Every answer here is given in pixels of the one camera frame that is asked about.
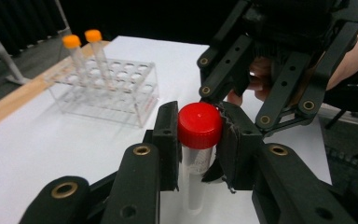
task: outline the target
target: red cap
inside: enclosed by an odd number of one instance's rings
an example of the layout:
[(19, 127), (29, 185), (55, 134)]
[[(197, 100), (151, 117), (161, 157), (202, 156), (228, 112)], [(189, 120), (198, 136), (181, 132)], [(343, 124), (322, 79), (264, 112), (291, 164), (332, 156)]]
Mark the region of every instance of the red cap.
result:
[(190, 148), (206, 149), (220, 140), (222, 119), (219, 111), (206, 103), (193, 103), (179, 111), (179, 141)]

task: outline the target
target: test tube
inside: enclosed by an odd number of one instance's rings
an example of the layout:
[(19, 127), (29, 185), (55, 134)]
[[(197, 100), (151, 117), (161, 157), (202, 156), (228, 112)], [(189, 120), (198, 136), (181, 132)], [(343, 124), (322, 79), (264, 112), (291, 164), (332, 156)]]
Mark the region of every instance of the test tube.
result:
[(69, 50), (72, 61), (74, 62), (76, 73), (78, 75), (78, 83), (80, 86), (89, 85), (89, 71), (83, 52), (80, 48), (80, 39), (77, 35), (66, 35), (62, 38), (63, 45)]
[(103, 82), (106, 88), (110, 88), (110, 71), (106, 56), (103, 52), (103, 38), (101, 32), (99, 30), (88, 30), (84, 34), (86, 36), (87, 41), (89, 41), (89, 43), (91, 44), (91, 48), (95, 56), (95, 62), (100, 69)]
[(202, 210), (206, 184), (201, 180), (210, 166), (213, 146), (220, 140), (221, 132), (220, 113), (213, 105), (193, 103), (179, 111), (184, 209), (191, 215), (197, 215)]

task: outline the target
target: dark wall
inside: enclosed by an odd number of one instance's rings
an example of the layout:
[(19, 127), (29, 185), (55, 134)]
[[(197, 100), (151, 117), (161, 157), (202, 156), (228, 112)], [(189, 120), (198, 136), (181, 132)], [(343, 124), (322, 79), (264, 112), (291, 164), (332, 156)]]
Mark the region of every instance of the dark wall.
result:
[(99, 29), (117, 35), (209, 44), (238, 0), (61, 0), (72, 32)]
[(55, 0), (0, 0), (0, 42), (10, 55), (20, 55), (63, 29)]

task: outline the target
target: orange cap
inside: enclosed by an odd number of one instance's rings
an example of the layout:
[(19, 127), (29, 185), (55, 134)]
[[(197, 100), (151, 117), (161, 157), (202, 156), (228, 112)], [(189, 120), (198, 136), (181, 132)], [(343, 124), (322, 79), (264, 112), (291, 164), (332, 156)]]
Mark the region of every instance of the orange cap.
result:
[(63, 45), (68, 49), (80, 46), (80, 39), (77, 35), (66, 35), (62, 38)]
[(103, 39), (99, 30), (88, 30), (84, 33), (84, 35), (89, 42), (96, 42)]

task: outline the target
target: white tabletop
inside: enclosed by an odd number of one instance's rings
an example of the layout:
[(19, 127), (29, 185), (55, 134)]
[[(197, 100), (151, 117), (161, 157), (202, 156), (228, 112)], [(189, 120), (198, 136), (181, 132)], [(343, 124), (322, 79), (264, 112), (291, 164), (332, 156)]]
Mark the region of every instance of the white tabletop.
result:
[[(179, 108), (200, 100), (196, 61), (208, 46), (120, 36), (105, 48), (108, 58), (153, 62), (158, 72), (158, 105), (141, 128), (62, 114), (48, 91), (0, 122), (0, 223), (18, 223), (50, 181), (78, 175), (90, 184), (118, 169), (125, 149), (153, 129), (158, 107)], [(242, 108), (255, 118), (261, 102), (246, 92)], [(330, 183), (319, 122), (276, 133), (266, 142), (294, 149), (322, 181)], [(226, 184), (209, 185), (197, 217), (183, 216), (178, 192), (161, 193), (160, 223), (258, 223), (251, 191), (231, 194)]]

